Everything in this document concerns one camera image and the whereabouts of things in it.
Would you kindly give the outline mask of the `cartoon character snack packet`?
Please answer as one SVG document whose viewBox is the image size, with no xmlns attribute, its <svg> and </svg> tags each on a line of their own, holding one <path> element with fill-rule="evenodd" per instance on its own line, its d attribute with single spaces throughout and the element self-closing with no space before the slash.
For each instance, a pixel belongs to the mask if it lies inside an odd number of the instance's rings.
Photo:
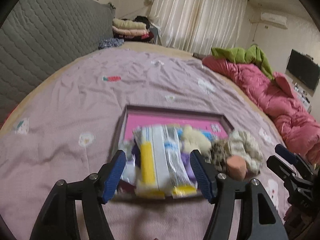
<svg viewBox="0 0 320 240">
<path fill-rule="evenodd" d="M 139 171 L 139 165 L 136 164 L 139 148 L 135 140 L 125 140 L 119 145 L 119 149 L 125 153 L 126 158 L 126 164 L 121 175 L 121 180 L 135 186 L 137 173 Z"/>
</svg>

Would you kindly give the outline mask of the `leopard print scrunchie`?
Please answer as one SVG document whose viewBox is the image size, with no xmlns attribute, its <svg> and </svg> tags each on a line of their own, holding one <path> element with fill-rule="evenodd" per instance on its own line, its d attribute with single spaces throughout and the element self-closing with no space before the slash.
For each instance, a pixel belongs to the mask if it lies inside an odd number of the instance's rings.
<svg viewBox="0 0 320 240">
<path fill-rule="evenodd" d="M 214 165 L 217 171 L 227 174 L 228 166 L 227 159 L 231 157 L 230 151 L 228 148 L 229 140 L 222 139 L 212 142 L 210 148 L 211 159 L 210 162 Z"/>
</svg>

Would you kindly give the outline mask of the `plush bear pink dress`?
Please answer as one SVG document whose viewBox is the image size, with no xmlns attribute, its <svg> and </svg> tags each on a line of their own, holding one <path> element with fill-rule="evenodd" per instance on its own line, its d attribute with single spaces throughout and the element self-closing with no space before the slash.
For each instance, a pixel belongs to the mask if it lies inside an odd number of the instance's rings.
<svg viewBox="0 0 320 240">
<path fill-rule="evenodd" d="M 228 175 L 237 181 L 244 181 L 247 173 L 247 165 L 243 157 L 233 155 L 226 162 Z"/>
</svg>

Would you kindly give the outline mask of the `cream plush bear purple bow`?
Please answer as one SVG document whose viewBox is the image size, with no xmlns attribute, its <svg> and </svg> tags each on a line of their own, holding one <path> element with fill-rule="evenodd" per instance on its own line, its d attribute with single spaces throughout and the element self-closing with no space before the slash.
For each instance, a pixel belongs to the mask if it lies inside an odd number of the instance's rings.
<svg viewBox="0 0 320 240">
<path fill-rule="evenodd" d="M 190 164 L 190 154 L 193 150 L 198 150 L 205 158 L 210 159 L 211 141 L 198 129 L 193 129 L 190 125 L 185 125 L 180 133 L 181 159 L 188 178 L 195 182 L 195 176 Z"/>
</svg>

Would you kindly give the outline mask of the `yellow white barcode packet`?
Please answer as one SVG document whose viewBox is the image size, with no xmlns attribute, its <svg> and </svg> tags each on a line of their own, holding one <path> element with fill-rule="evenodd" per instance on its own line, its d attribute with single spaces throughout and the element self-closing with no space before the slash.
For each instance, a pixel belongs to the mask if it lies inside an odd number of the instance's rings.
<svg viewBox="0 0 320 240">
<path fill-rule="evenodd" d="M 150 199 L 186 198 L 197 195 L 181 158 L 178 129 L 152 125 L 134 131 L 140 150 L 140 174 L 135 193 Z"/>
</svg>

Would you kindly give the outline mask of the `white floral scrunchie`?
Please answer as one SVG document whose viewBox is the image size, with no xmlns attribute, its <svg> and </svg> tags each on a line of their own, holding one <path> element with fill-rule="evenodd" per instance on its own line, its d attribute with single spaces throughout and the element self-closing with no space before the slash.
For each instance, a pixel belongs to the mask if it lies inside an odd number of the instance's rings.
<svg viewBox="0 0 320 240">
<path fill-rule="evenodd" d="M 225 142 L 224 149 L 230 156 L 240 156 L 252 174 L 259 174 L 264 163 L 264 156 L 259 144 L 248 131 L 234 130 Z"/>
</svg>

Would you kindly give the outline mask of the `pink quilted duvet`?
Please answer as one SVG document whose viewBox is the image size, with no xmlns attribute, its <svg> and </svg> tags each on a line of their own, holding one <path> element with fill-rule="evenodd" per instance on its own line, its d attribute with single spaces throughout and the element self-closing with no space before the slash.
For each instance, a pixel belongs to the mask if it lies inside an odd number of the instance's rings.
<svg viewBox="0 0 320 240">
<path fill-rule="evenodd" d="M 311 164 L 319 164 L 319 122 L 297 98 L 284 74 L 270 80 L 254 64 L 205 57 L 202 64 L 232 80 L 275 124 L 287 148 Z"/>
</svg>

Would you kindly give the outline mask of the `shallow pink-lined box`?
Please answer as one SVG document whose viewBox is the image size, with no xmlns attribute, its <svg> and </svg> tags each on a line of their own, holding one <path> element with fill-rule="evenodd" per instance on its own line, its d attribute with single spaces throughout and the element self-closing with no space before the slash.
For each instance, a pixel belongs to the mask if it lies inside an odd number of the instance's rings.
<svg viewBox="0 0 320 240">
<path fill-rule="evenodd" d="M 234 127 L 223 114 L 127 105 L 118 119 L 112 150 L 118 150 L 125 140 L 135 140 L 135 129 L 151 125 L 171 125 L 177 128 L 190 125 L 194 129 L 213 133 L 218 139 L 226 139 L 234 131 Z"/>
</svg>

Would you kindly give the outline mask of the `lilac patterned bed sheet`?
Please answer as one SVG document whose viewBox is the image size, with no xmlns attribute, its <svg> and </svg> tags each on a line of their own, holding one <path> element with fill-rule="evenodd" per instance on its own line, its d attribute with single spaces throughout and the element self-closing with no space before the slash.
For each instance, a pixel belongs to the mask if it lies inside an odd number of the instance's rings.
<svg viewBox="0 0 320 240">
<path fill-rule="evenodd" d="M 105 49 L 72 64 L 1 136 L 1 215 L 28 239 L 54 183 L 97 172 L 127 105 L 221 113 L 268 157 L 282 138 L 232 84 L 197 59 Z"/>
</svg>

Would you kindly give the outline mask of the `green fleece garment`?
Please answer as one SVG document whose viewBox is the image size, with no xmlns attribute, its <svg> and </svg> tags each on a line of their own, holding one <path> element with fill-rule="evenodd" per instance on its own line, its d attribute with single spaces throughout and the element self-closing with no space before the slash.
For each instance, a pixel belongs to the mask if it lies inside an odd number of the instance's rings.
<svg viewBox="0 0 320 240">
<path fill-rule="evenodd" d="M 273 80 L 273 70 L 267 56 L 256 44 L 251 45 L 248 49 L 213 47 L 211 52 L 216 59 L 227 59 L 231 63 L 254 64 L 266 77 Z"/>
</svg>

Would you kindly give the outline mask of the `blue patterned cloth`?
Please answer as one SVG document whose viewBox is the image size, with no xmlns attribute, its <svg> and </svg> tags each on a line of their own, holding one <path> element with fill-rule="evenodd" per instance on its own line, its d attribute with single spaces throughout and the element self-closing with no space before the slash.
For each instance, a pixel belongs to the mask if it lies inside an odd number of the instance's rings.
<svg viewBox="0 0 320 240">
<path fill-rule="evenodd" d="M 103 39 L 99 43 L 99 50 L 105 49 L 105 48 L 117 48 L 124 44 L 124 39 L 122 38 L 107 38 Z"/>
</svg>

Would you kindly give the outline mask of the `white air conditioner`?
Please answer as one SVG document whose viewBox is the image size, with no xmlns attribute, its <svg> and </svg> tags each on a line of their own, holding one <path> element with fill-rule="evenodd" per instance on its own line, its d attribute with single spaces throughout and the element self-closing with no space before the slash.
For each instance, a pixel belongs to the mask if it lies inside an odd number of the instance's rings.
<svg viewBox="0 0 320 240">
<path fill-rule="evenodd" d="M 261 12 L 260 20 L 262 22 L 270 23 L 277 28 L 287 29 L 287 17 L 283 15 L 272 14 L 269 12 Z"/>
</svg>

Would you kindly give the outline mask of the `stack of folded clothes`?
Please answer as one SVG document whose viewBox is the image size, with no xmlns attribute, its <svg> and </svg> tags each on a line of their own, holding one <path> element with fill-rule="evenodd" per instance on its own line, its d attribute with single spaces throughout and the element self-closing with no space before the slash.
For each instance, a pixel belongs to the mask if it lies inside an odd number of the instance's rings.
<svg viewBox="0 0 320 240">
<path fill-rule="evenodd" d="M 114 18 L 112 31 L 115 38 L 125 41 L 152 43 L 155 35 L 152 25 L 145 16 L 137 16 L 134 20 Z"/>
</svg>

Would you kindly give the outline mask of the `grey quilted headboard cover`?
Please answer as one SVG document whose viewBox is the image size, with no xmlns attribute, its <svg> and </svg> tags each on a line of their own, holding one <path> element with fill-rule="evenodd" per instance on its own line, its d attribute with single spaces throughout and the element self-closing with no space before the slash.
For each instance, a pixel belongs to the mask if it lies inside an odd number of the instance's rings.
<svg viewBox="0 0 320 240">
<path fill-rule="evenodd" d="M 1 123 L 46 78 L 112 37 L 114 14 L 94 0 L 19 0 L 1 26 Z"/>
</svg>

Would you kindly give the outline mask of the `black wall television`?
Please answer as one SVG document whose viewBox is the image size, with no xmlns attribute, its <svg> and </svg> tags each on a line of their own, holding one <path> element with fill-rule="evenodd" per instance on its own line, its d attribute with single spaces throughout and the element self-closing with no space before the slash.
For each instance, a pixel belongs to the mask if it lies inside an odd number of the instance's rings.
<svg viewBox="0 0 320 240">
<path fill-rule="evenodd" d="M 308 89 L 315 91 L 319 83 L 319 65 L 311 58 L 292 49 L 286 69 Z"/>
</svg>

